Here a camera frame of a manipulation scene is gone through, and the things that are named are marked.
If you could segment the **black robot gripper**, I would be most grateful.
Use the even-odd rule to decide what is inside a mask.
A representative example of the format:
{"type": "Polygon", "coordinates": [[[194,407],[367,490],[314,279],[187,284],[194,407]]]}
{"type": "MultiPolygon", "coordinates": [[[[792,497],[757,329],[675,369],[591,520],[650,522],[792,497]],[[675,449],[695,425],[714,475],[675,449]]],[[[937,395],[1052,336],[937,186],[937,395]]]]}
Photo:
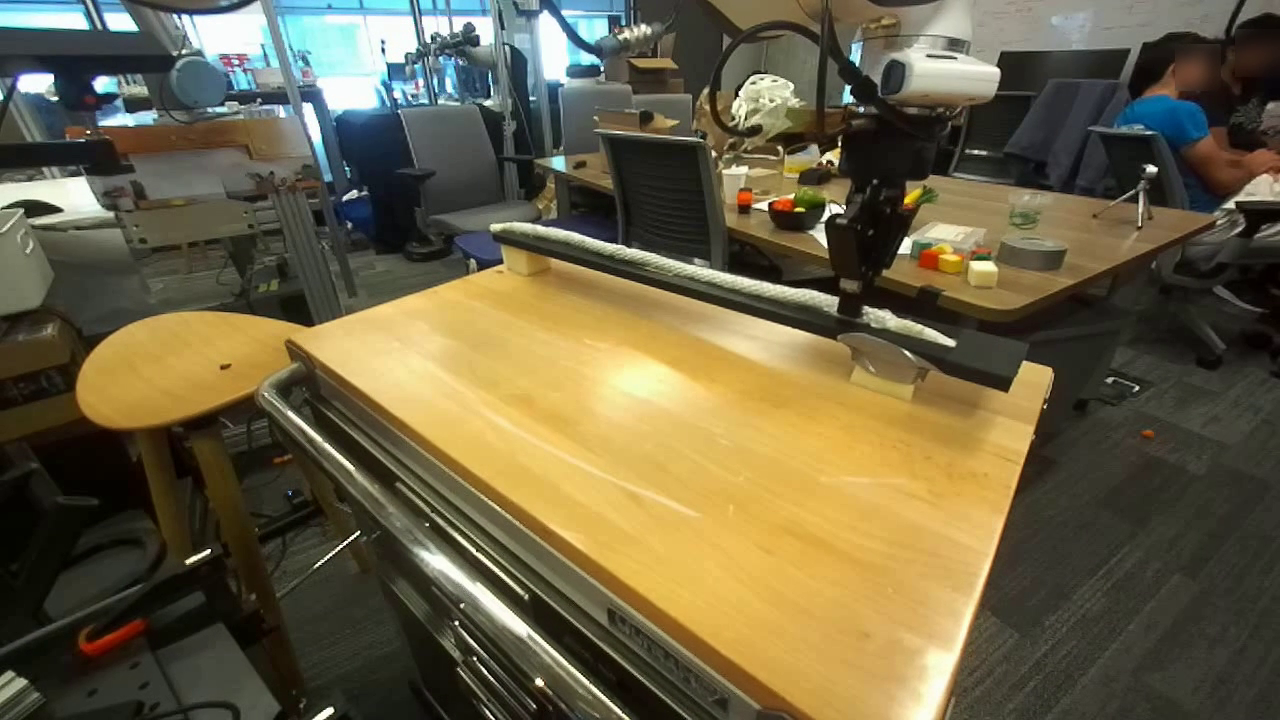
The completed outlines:
{"type": "Polygon", "coordinates": [[[846,196],[845,209],[824,218],[827,261],[838,277],[838,314],[874,307],[874,277],[897,261],[912,222],[903,209],[908,182],[933,171],[938,149],[943,122],[933,117],[860,111],[846,118],[838,149],[846,196]]]}

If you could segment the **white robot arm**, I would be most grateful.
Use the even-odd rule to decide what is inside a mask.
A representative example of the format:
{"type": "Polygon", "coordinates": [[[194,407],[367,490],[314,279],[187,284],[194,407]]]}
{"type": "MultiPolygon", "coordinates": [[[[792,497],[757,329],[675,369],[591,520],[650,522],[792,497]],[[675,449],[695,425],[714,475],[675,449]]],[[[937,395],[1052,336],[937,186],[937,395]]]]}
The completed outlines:
{"type": "Polygon", "coordinates": [[[883,299],[914,209],[908,182],[943,151],[946,122],[998,86],[998,66],[971,53],[971,0],[792,0],[783,15],[735,11],[711,73],[753,40],[801,34],[814,53],[811,129],[838,135],[845,209],[824,218],[845,313],[883,299]]]}

